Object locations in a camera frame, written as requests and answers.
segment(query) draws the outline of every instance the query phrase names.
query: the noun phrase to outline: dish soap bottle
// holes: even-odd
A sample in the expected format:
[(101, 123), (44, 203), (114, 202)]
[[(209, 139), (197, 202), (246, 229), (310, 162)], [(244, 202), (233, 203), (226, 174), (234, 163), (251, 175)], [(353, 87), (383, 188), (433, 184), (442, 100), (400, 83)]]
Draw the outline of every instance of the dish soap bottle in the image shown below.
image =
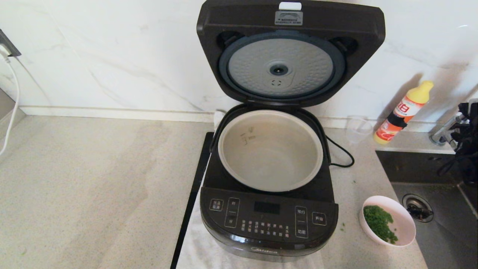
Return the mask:
[(373, 135), (375, 142), (384, 145), (405, 128), (407, 122), (428, 102), (432, 88), (433, 82), (426, 80), (417, 88), (409, 90)]

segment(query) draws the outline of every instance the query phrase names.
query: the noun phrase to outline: control panel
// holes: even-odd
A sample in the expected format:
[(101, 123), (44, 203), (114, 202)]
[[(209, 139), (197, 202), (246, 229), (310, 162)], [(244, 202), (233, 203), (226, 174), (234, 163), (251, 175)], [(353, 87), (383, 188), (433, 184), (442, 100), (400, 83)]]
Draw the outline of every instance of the control panel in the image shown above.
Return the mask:
[(222, 229), (246, 238), (279, 242), (303, 243), (332, 233), (338, 217), (338, 206), (333, 202), (208, 187), (201, 190), (201, 203), (202, 214)]

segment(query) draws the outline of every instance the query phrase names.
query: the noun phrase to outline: sink drain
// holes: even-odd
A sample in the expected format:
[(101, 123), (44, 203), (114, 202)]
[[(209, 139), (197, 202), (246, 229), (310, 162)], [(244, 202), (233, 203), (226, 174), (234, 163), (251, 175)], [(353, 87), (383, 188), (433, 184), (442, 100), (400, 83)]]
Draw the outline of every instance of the sink drain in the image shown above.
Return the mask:
[(433, 209), (422, 197), (415, 194), (406, 194), (402, 198), (402, 204), (412, 218), (420, 222), (430, 222), (433, 220)]

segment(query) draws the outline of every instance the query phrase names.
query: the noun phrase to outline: green vegetable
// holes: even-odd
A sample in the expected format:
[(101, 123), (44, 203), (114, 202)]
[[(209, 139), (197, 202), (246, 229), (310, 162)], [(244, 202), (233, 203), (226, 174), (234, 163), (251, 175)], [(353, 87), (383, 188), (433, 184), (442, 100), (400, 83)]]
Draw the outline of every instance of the green vegetable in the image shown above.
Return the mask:
[(388, 223), (393, 223), (393, 218), (388, 212), (377, 205), (368, 205), (363, 208), (363, 215), (370, 229), (380, 239), (395, 244), (398, 238), (388, 227)]

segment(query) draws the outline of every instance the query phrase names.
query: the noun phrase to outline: countertop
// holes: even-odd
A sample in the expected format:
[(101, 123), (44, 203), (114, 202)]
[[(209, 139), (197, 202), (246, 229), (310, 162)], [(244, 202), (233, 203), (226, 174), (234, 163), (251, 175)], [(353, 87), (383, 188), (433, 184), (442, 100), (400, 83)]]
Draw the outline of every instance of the countertop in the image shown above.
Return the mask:
[[(212, 129), (211, 123), (27, 116), (0, 156), (0, 268), (168, 268)], [(343, 231), (337, 227), (319, 251), (324, 268), (426, 268), (416, 242), (384, 247), (359, 226), (366, 198), (397, 199), (374, 152), (378, 145), (371, 138), (351, 145), (343, 129), (325, 132), (356, 164), (331, 167)], [(408, 132), (380, 149), (452, 152)], [(335, 146), (330, 152), (333, 162), (349, 162)]]

